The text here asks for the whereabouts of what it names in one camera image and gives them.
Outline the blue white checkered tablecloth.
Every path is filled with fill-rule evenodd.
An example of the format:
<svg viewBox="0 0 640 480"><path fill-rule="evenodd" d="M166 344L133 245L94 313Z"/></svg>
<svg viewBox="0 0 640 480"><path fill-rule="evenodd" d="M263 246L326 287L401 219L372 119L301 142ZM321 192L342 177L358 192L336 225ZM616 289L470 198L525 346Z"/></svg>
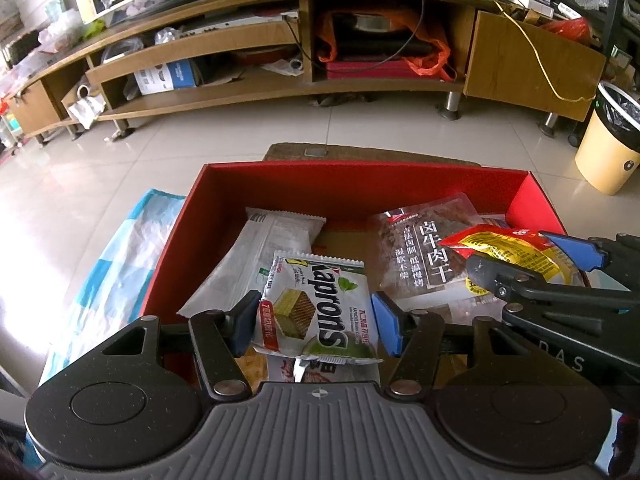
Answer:
<svg viewBox="0 0 640 480"><path fill-rule="evenodd" d="M46 382L134 322L160 254L186 199L152 188L137 202L94 264L76 296L40 377Z"/></svg>

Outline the orange plastic bag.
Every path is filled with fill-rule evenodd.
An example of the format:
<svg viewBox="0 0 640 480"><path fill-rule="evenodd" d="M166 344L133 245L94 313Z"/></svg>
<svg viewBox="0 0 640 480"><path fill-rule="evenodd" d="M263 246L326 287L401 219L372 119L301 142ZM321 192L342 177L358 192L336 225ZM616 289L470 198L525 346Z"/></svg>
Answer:
<svg viewBox="0 0 640 480"><path fill-rule="evenodd" d="M458 78L444 31L421 12L328 11L314 31L314 48L331 79Z"/></svg>

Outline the cream trash bin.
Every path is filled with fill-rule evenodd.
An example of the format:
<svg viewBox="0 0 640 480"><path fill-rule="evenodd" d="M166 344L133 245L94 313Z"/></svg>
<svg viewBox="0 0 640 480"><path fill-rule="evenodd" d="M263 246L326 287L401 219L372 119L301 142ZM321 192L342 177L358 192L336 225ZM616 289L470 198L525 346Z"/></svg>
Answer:
<svg viewBox="0 0 640 480"><path fill-rule="evenodd" d="M575 155L584 179L615 195L639 167L639 101L615 84L601 81Z"/></svg>

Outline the green Kaprons wafer pack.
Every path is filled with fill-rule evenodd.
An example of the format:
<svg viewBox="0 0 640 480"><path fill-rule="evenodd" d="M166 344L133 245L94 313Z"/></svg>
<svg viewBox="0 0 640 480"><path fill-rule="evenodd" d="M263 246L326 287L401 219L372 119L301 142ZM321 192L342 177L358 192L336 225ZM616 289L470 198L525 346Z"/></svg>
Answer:
<svg viewBox="0 0 640 480"><path fill-rule="evenodd" d="M305 361L381 362L364 263L275 252L258 304L252 345L268 356Z"/></svg>

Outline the white red snack pouch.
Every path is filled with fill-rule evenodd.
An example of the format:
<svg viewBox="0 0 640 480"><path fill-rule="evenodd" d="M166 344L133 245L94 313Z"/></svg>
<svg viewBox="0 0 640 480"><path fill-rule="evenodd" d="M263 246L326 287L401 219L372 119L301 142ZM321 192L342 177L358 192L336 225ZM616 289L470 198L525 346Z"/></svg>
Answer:
<svg viewBox="0 0 640 480"><path fill-rule="evenodd" d="M270 382L380 382L380 371L376 364L340 365L267 356L267 366Z"/></svg>

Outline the blue white box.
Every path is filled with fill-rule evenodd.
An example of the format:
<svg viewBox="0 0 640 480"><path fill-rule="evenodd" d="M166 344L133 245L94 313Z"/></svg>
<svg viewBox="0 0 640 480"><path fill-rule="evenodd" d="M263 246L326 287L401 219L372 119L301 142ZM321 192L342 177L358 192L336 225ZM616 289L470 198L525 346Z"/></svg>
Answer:
<svg viewBox="0 0 640 480"><path fill-rule="evenodd" d="M196 88L202 83L200 70L192 60L180 60L142 68L134 73L134 79L144 96Z"/></svg>

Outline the white striped bread package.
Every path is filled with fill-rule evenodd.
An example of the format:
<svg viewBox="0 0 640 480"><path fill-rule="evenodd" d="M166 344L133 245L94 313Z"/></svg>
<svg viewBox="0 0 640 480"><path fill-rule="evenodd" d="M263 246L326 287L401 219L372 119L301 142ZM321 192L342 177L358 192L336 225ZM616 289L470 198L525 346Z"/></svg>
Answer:
<svg viewBox="0 0 640 480"><path fill-rule="evenodd" d="M206 310L230 311L247 292L264 290L273 255L311 253L326 218L292 211L246 208L238 238L215 269L186 300L178 315L190 318Z"/></svg>

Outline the red yellow Trolli candy bag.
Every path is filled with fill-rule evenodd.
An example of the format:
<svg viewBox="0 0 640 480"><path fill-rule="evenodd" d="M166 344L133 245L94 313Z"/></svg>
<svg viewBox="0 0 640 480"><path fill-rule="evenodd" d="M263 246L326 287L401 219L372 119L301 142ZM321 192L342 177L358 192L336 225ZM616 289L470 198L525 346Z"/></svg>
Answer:
<svg viewBox="0 0 640 480"><path fill-rule="evenodd" d="M474 252L541 274L548 283L584 286L573 260L541 232L477 224L439 243L463 258Z"/></svg>

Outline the wooden TV stand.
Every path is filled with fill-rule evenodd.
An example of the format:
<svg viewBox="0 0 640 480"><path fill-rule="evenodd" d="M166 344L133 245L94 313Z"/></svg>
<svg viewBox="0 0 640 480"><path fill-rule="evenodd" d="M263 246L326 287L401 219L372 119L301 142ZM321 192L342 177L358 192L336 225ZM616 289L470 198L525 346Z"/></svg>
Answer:
<svg viewBox="0 0 640 480"><path fill-rule="evenodd" d="M148 47L111 63L100 55L116 42L158 32L215 11L232 11L263 3L291 3L298 11L285 21L241 25ZM331 79L316 59L314 31L328 11L413 10L444 31L450 64L458 78ZM127 76L163 62L201 58L250 49L295 46L302 51L303 73L279 76L253 70L235 84L199 86L134 100L124 97ZM26 136L38 136L72 123L64 96L81 79L103 94L103 120L127 119L201 110L217 105L316 94L384 91L441 91L513 104L583 120L606 65L605 56L579 42L532 24L513 21L508 8L494 0L202 0L101 32L26 81L8 99Z"/></svg>

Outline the brown floor mat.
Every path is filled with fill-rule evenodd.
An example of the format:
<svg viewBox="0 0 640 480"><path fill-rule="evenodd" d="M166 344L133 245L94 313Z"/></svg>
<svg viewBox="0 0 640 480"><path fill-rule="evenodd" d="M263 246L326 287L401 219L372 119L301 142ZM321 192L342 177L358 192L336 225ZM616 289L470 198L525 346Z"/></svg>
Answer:
<svg viewBox="0 0 640 480"><path fill-rule="evenodd" d="M276 143L271 144L262 159L264 162L418 162L419 164L443 164L479 167L477 162L467 160L424 155L403 151L381 150L380 148L358 148L358 146L315 144L315 143Z"/></svg>

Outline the braised beef jerky pack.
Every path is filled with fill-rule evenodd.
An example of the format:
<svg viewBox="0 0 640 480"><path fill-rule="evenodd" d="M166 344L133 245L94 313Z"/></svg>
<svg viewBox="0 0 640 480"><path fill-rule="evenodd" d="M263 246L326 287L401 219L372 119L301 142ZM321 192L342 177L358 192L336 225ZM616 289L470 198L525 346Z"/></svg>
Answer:
<svg viewBox="0 0 640 480"><path fill-rule="evenodd" d="M470 281L465 258L444 240L481 224L463 193L382 212L367 222L366 268L371 292L384 292L401 310L433 311L446 322L498 320L504 305Z"/></svg>

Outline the red cardboard box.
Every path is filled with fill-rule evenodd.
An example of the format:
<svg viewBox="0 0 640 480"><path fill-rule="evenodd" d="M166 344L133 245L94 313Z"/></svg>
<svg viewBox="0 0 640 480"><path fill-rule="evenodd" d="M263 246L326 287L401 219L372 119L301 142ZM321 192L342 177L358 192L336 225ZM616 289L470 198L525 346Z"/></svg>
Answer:
<svg viewBox="0 0 640 480"><path fill-rule="evenodd" d="M536 179L525 171L417 162L225 162L202 168L172 228L141 312L168 325L224 258L250 208L326 220L317 255L368 261L373 219L385 211L464 194L482 217L512 228L563 232Z"/></svg>

